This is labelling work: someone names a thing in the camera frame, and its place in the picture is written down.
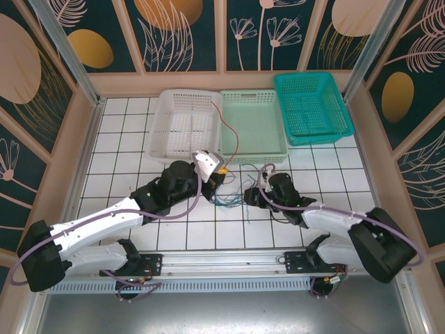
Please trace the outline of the mint green plastic basket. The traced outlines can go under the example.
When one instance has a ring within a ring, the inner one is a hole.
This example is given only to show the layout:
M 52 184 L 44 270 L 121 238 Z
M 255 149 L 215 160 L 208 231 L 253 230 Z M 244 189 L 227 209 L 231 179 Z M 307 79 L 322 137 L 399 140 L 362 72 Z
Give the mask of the mint green plastic basket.
M 231 164 L 281 164 L 288 156 L 274 90 L 222 90 L 220 155 Z

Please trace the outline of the white perforated plastic basket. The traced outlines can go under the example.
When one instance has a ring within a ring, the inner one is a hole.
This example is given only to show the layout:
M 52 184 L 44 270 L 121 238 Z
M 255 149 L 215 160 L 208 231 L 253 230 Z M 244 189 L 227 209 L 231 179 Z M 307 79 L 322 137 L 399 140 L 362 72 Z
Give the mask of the white perforated plastic basket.
M 217 152 L 223 96 L 208 90 L 163 91 L 145 142 L 145 155 L 160 164 L 192 161 L 192 153 Z

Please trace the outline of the teal plastic basket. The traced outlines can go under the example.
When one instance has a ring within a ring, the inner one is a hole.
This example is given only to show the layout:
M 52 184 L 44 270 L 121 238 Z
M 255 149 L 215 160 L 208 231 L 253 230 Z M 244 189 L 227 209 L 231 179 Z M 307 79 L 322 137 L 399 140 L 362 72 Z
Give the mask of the teal plastic basket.
M 274 85 L 289 145 L 335 143 L 354 134 L 346 105 L 329 72 L 278 74 Z

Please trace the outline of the small circuit board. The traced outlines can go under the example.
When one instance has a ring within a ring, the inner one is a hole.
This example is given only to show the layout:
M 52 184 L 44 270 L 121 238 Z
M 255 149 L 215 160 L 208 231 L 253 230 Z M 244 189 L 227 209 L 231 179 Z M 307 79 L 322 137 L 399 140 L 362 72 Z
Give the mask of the small circuit board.
M 344 273 L 323 278 L 313 277 L 310 279 L 309 293 L 316 299 L 328 299 L 347 278 L 347 275 Z

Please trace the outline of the grey metal sheet panel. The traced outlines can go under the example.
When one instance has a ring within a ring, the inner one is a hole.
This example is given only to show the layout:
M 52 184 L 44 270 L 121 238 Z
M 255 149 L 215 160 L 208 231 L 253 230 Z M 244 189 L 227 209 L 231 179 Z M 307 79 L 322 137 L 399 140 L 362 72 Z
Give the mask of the grey metal sheet panel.
M 315 299 L 307 292 L 51 295 L 32 334 L 425 334 L 391 290 Z

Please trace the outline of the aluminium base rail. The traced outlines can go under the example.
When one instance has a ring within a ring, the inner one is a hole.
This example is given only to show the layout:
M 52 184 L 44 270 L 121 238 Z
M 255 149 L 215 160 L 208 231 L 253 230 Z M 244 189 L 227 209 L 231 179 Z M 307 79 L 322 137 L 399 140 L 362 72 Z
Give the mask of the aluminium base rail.
M 284 265 L 284 253 L 289 251 L 305 251 L 298 249 L 279 250 L 223 250 L 223 251 L 167 251 L 141 252 L 140 254 L 161 254 L 163 265 L 159 277 L 175 276 L 180 278 L 228 278 L 245 276 L 300 275 L 300 276 L 331 276 L 327 273 L 287 273 Z M 127 256 L 130 254 L 121 245 L 93 246 L 79 250 L 68 259 L 62 261 L 62 278 L 70 276 L 105 276 L 106 270 L 99 271 L 100 261 L 110 257 Z M 356 264 L 346 264 L 340 260 L 333 264 L 344 264 L 349 270 L 360 274 L 365 270 Z

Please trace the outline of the aluminium side rail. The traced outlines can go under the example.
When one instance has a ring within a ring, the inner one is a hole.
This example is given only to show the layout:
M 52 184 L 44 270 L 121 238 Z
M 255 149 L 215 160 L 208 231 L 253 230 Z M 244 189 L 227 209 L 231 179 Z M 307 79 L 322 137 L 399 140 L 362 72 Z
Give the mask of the aluminium side rail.
M 100 97 L 98 103 L 96 103 L 95 107 L 92 109 L 92 114 L 86 128 L 86 136 L 83 145 L 81 146 L 75 173 L 72 177 L 70 191 L 66 197 L 65 208 L 62 215 L 64 220 L 71 221 L 77 217 L 80 206 L 79 202 L 86 181 L 88 167 L 105 105 L 106 99 Z

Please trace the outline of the aluminium frame post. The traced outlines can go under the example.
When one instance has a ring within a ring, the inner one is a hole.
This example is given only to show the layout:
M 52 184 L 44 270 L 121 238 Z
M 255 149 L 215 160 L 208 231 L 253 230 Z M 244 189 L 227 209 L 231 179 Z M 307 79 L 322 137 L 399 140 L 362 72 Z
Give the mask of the aluminium frame post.
M 402 15 L 410 0 L 389 0 L 361 51 L 352 73 L 342 92 L 343 101 L 348 106 L 359 88 L 372 62 L 382 49 L 397 19 Z
M 54 16 L 50 5 L 46 0 L 29 0 L 34 12 L 41 20 L 43 27 L 47 30 L 51 40 L 55 43 L 60 51 L 61 56 L 65 59 L 71 73 L 77 80 L 82 91 L 86 94 L 88 100 L 93 106 L 97 106 L 100 101 L 100 96 L 97 94 L 95 87 L 93 86 L 88 73 L 86 72 L 83 64 L 76 55 L 75 50 L 71 46 L 70 41 L 67 38 L 62 26 L 58 23 Z

